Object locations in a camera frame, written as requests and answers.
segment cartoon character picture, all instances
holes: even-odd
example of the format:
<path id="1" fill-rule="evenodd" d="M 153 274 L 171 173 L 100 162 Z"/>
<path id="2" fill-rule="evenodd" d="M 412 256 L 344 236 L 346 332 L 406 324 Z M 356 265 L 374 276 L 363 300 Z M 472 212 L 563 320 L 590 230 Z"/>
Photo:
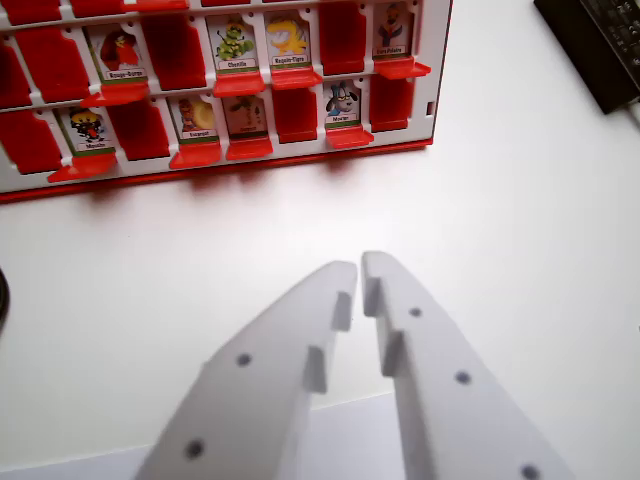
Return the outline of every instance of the cartoon character picture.
<path id="1" fill-rule="evenodd" d="M 104 39 L 100 49 L 100 58 L 109 70 L 127 70 L 137 67 L 139 58 L 133 46 L 136 44 L 136 37 L 120 29 L 111 32 Z"/>
<path id="2" fill-rule="evenodd" d="M 222 104 L 232 138 L 266 134 L 265 110 L 261 98 L 255 95 L 226 97 L 222 99 Z"/>
<path id="3" fill-rule="evenodd" d="M 203 101 L 199 95 L 171 98 L 169 105 L 181 143 L 218 139 L 213 107 L 210 103 Z"/>
<path id="4" fill-rule="evenodd" d="M 402 33 L 402 25 L 398 23 L 400 11 L 395 3 L 387 7 L 387 21 L 378 28 L 378 35 L 382 37 L 382 46 L 391 45 L 391 39 Z"/>
<path id="5" fill-rule="evenodd" d="M 267 27 L 267 33 L 273 35 L 271 45 L 279 50 L 280 55 L 287 52 L 301 54 L 309 46 L 305 40 L 305 32 L 295 20 L 276 20 Z"/>
<path id="6" fill-rule="evenodd" d="M 257 70 L 255 37 L 237 15 L 208 17 L 209 39 L 216 68 L 223 73 Z"/>
<path id="7" fill-rule="evenodd" d="M 216 34 L 222 39 L 222 43 L 216 49 L 216 56 L 222 60 L 238 58 L 253 50 L 253 42 L 245 39 L 241 23 L 229 23 L 224 37 L 220 35 L 220 30 L 217 30 Z"/>
<path id="8" fill-rule="evenodd" d="M 358 89 L 343 80 L 338 84 L 325 85 L 327 128 L 346 127 L 360 123 L 360 101 L 355 92 Z"/>
<path id="9" fill-rule="evenodd" d="M 411 43 L 411 16 L 404 2 L 379 3 L 375 6 L 373 58 L 408 55 Z"/>
<path id="10" fill-rule="evenodd" d="M 54 114 L 73 155 L 86 156 L 115 151 L 100 114 L 81 107 L 60 108 Z"/>
<path id="11" fill-rule="evenodd" d="M 231 105 L 229 110 L 232 112 L 237 112 L 238 110 L 242 110 L 247 115 L 247 127 L 252 127 L 254 123 L 258 123 L 260 121 L 260 115 L 262 112 L 260 111 L 260 107 L 255 105 L 253 99 L 255 97 L 252 96 L 244 96 L 244 97 L 236 97 L 237 103 Z"/>
<path id="12" fill-rule="evenodd" d="M 298 13 L 273 12 L 265 15 L 267 50 L 272 67 L 290 68 L 311 65 L 309 25 Z"/>
<path id="13" fill-rule="evenodd" d="M 69 111 L 69 119 L 71 127 L 83 137 L 87 143 L 102 142 L 104 137 L 102 134 L 105 129 L 102 126 L 102 117 L 91 110 L 71 109 Z"/>
<path id="14" fill-rule="evenodd" d="M 85 27 L 89 50 L 103 83 L 125 83 L 144 80 L 147 73 L 136 37 L 120 24 Z"/>
<path id="15" fill-rule="evenodd" d="M 339 85 L 331 85 L 331 91 L 333 95 L 327 103 L 327 115 L 334 117 L 341 113 L 349 113 L 356 106 L 359 106 L 356 102 L 358 96 L 353 92 L 347 91 L 346 82 L 342 81 Z"/>

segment name label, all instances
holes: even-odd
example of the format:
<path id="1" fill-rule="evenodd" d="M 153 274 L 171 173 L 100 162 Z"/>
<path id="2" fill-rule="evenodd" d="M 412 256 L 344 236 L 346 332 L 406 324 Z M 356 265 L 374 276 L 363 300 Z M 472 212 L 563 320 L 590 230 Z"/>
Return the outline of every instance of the name label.
<path id="1" fill-rule="evenodd" d="M 182 138 L 202 138 L 202 137 L 215 137 L 215 130 L 196 130 L 194 132 L 182 132 Z"/>
<path id="2" fill-rule="evenodd" d="M 218 63 L 218 68 L 228 70 L 230 68 L 254 68 L 256 67 L 255 58 L 247 58 L 243 60 L 227 60 Z"/>
<path id="3" fill-rule="evenodd" d="M 397 47 L 376 48 L 376 55 L 393 55 L 396 53 L 407 53 L 407 47 L 398 45 Z"/>
<path id="4" fill-rule="evenodd" d="M 273 65 L 290 65 L 292 63 L 306 63 L 309 61 L 309 55 L 282 55 L 273 57 Z"/>
<path id="5" fill-rule="evenodd" d="M 358 114 L 341 113 L 340 115 L 336 115 L 335 117 L 327 117 L 327 122 L 329 123 L 349 122 L 351 120 L 358 120 Z"/>
<path id="6" fill-rule="evenodd" d="M 113 147 L 113 142 L 110 140 L 106 140 L 104 142 L 94 142 L 94 143 L 79 143 L 76 145 L 76 150 L 78 152 L 88 152 L 91 150 L 100 150 L 102 148 L 111 148 Z"/>
<path id="7" fill-rule="evenodd" d="M 109 70 L 107 80 L 120 80 L 122 78 L 140 78 L 145 76 L 144 68 L 131 70 Z"/>

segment black screw hole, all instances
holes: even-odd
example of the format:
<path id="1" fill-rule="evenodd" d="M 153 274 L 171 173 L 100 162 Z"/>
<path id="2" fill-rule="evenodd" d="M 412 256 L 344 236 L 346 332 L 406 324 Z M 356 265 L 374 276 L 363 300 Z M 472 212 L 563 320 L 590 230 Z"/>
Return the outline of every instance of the black screw hole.
<path id="1" fill-rule="evenodd" d="M 204 453 L 204 442 L 202 440 L 191 440 L 184 449 L 184 454 L 189 460 L 195 460 Z"/>
<path id="2" fill-rule="evenodd" d="M 236 358 L 236 363 L 240 367 L 246 367 L 251 363 L 251 360 L 253 360 L 251 358 L 251 355 L 249 355 L 248 353 L 241 353 L 240 355 L 238 355 L 238 358 Z"/>
<path id="3" fill-rule="evenodd" d="M 456 382 L 461 383 L 462 385 L 469 385 L 471 383 L 471 375 L 469 375 L 464 370 L 460 370 L 456 373 Z"/>
<path id="4" fill-rule="evenodd" d="M 540 478 L 540 471 L 533 465 L 525 465 L 520 472 L 522 477 L 527 480 L 538 480 Z"/>

